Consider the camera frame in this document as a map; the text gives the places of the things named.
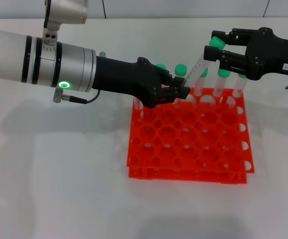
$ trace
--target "green led ring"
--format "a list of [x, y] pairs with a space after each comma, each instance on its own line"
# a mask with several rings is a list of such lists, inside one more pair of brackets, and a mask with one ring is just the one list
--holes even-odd
[[59, 83], [59, 87], [64, 88], [64, 89], [69, 88], [70, 87], [70, 83], [66, 82], [66, 81], [61, 81]]

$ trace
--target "green cap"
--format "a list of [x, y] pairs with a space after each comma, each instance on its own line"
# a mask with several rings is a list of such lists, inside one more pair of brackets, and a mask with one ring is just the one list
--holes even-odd
[[222, 77], [222, 78], [228, 78], [230, 76], [230, 71], [227, 70], [223, 70], [223, 69], [219, 69], [218, 70], [218, 76]]
[[238, 74], [241, 78], [246, 79], [247, 77], [245, 75], [242, 74]]
[[183, 77], [187, 74], [187, 66], [185, 64], [178, 64], [175, 67], [175, 75], [179, 77]]
[[205, 71], [203, 72], [203, 74], [200, 76], [201, 78], [204, 78], [208, 75], [208, 68], [205, 69]]
[[156, 66], [158, 66], [158, 67], [160, 67], [160, 68], [162, 68], [162, 69], [164, 69], [164, 70], [167, 69], [166, 66], [165, 66], [164, 64], [157, 64]]
[[214, 36], [210, 40], [209, 46], [218, 47], [219, 50], [223, 50], [223, 48], [225, 47], [225, 43], [221, 39], [219, 39], [218, 37]]

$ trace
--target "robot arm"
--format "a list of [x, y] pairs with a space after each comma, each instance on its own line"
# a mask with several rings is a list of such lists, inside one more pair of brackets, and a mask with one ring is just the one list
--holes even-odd
[[61, 24], [83, 24], [87, 12], [88, 0], [47, 0], [42, 38], [0, 31], [0, 79], [54, 87], [57, 103], [91, 102], [64, 95], [65, 89], [129, 94], [149, 108], [187, 97], [190, 88], [184, 86], [184, 78], [173, 78], [143, 57], [127, 63], [59, 42]]
[[234, 28], [227, 35], [222, 31], [213, 31], [214, 36], [228, 45], [247, 47], [245, 55], [240, 55], [206, 46], [204, 59], [219, 60], [221, 69], [246, 75], [250, 80], [259, 80], [267, 73], [288, 75], [288, 40], [275, 36], [272, 29]]

